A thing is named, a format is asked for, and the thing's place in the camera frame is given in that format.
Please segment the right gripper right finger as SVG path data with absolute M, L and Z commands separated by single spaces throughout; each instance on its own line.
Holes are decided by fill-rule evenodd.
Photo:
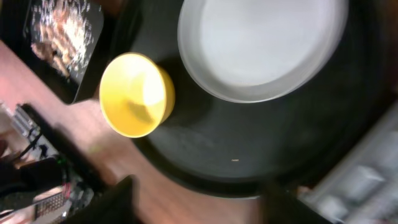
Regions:
M 331 224 L 275 183 L 262 185 L 261 212 L 266 224 Z

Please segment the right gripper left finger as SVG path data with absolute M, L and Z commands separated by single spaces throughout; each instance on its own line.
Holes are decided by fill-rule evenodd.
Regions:
M 127 176 L 107 190 L 98 200 L 67 218 L 67 224 L 134 224 L 140 223 L 134 211 L 135 182 Z

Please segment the yellow bowl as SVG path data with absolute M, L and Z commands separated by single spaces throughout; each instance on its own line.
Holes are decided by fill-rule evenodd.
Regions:
M 120 135 L 141 138 L 172 113 L 175 88 L 170 75 L 145 55 L 129 52 L 106 67 L 99 103 L 107 123 Z

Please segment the food scraps and rice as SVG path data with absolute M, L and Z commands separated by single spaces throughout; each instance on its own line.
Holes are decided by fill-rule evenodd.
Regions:
M 39 1 L 28 22 L 31 50 L 66 79 L 78 80 L 87 67 L 95 40 L 88 19 L 89 1 Z

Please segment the grey dishwasher rack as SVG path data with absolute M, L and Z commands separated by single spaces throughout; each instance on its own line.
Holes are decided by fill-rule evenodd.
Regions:
M 300 199 L 331 223 L 397 223 L 397 105 Z

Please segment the round black serving tray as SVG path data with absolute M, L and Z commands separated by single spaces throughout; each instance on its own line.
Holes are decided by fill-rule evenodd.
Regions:
M 114 52 L 131 50 L 165 69 L 175 86 L 169 118 L 134 140 L 168 178 L 225 198 L 255 197 L 266 179 L 320 180 L 394 102 L 397 2 L 350 1 L 348 23 L 329 62 L 276 100 L 237 104 L 202 90 L 178 53 L 181 1 L 124 1 Z

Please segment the electronics clutter beside table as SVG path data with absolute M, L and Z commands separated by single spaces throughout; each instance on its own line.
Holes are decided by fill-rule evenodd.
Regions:
M 1 223 L 65 223 L 106 189 L 31 105 L 1 103 Z

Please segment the grey round plate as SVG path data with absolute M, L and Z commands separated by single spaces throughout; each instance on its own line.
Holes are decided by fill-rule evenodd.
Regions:
M 178 50 L 191 78 L 234 103 L 287 95 L 329 61 L 347 0 L 185 0 Z

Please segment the black rectangular tray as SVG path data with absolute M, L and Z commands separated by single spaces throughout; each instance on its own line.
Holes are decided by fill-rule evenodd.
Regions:
M 68 105 L 94 94 L 115 23 L 95 1 L 1 1 L 1 40 Z

